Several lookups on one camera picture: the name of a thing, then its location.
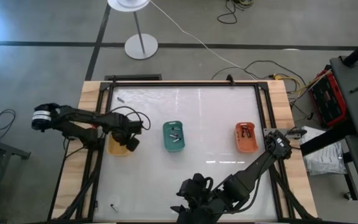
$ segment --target wooden table frame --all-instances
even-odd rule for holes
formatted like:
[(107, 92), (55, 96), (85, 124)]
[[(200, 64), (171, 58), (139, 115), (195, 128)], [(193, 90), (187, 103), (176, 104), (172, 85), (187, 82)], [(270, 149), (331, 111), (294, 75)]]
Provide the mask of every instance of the wooden table frame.
[[(291, 109), (287, 98), (284, 83), (282, 81), (236, 81), (239, 85), (257, 86), (259, 91), (255, 91), (257, 94), (257, 101), (262, 107), (263, 114), (261, 114), (262, 125), (265, 124), (265, 128), (292, 128), (294, 127)], [(208, 85), (208, 86), (230, 86), (228, 81), (116, 81), (112, 82), (84, 82), (80, 103), (78, 108), (82, 110), (90, 110), (104, 112), (110, 108), (112, 91), (103, 91), (113, 85), (119, 86), (136, 86), (136, 85)], [(298, 145), (298, 141), (291, 142), (294, 146)], [(78, 149), (81, 143), (72, 141), (68, 147), (68, 153)], [(62, 170), (57, 183), (57, 188), (53, 198), (52, 206), (48, 219), (56, 218), (60, 216), (64, 210), (69, 206), (71, 201), (75, 198), (82, 183), (86, 180), (90, 171), (94, 169), (95, 163), (100, 159), (101, 155), (97, 151), (84, 150), (80, 151), (70, 157), (67, 161), (63, 161)], [(291, 191), (295, 194), (300, 203), (307, 209), (307, 211), (316, 216), (316, 209), (314, 206), (313, 196), (311, 194), (310, 185), (308, 182), (305, 165), (303, 163), (303, 157), (300, 151), (293, 151), (291, 158), (286, 161), (277, 163), (277, 167), (281, 170), (282, 176), (287, 177), (287, 182)], [(96, 200), (97, 184), (92, 186), (87, 191), (85, 200), (81, 202), (81, 210), (75, 213), (72, 218), (79, 219), (81, 217), (88, 217), (84, 219), (84, 222), (92, 221), (93, 211)], [(278, 189), (276, 183), (272, 184), (273, 191), (276, 189), (276, 195), (279, 201), (279, 205), (276, 205), (276, 212), (278, 217), (299, 217), (295, 212), (293, 213), (291, 206), (287, 204), (287, 200), (283, 195), (281, 189)]]

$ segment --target lamp base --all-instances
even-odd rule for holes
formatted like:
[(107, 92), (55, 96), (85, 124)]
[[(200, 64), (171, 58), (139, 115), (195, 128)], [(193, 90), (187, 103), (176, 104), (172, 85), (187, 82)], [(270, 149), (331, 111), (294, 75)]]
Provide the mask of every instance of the lamp base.
[(125, 53), (133, 59), (143, 60), (153, 56), (158, 49), (157, 40), (148, 34), (142, 34), (144, 53), (140, 44), (139, 35), (133, 35), (125, 42)]

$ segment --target white cable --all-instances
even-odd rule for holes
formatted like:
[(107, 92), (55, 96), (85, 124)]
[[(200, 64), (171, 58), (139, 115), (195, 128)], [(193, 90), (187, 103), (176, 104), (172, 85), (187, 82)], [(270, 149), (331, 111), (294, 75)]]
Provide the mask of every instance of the white cable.
[(331, 73), (331, 69), (328, 70), (326, 73), (324, 73), (323, 75), (320, 76), (320, 78), (313, 83), (313, 85), (311, 87), (309, 87), (306, 91), (304, 91), (302, 93), (302, 95), (300, 95), (299, 97), (296, 97), (295, 99), (291, 100), (290, 103), (295, 102), (297, 99), (301, 98), (306, 92), (310, 91), (321, 79), (323, 79), (326, 75), (328, 75), (329, 73)]
[(222, 58), (220, 55), (218, 55), (217, 53), (215, 53), (213, 50), (209, 49), (202, 41), (199, 40), (199, 38), (195, 37), (193, 34), (189, 34), (188, 32), (184, 31), (180, 26), (179, 24), (177, 24), (170, 16), (168, 16), (168, 14), (166, 12), (164, 12), (164, 10), (162, 10), (161, 8), (159, 8), (153, 1), (150, 0), (150, 2), (157, 8), (159, 9), (162, 13), (164, 13), (183, 33), (189, 35), (190, 37), (196, 39), (198, 42), (200, 42), (207, 50), (209, 50), (212, 54), (215, 54), (218, 58), (224, 60), (225, 62), (227, 63), (230, 63), (231, 65), (237, 67), (237, 68), (241, 68), (243, 69), (242, 67), (236, 65), (235, 63), (232, 63), (224, 58)]

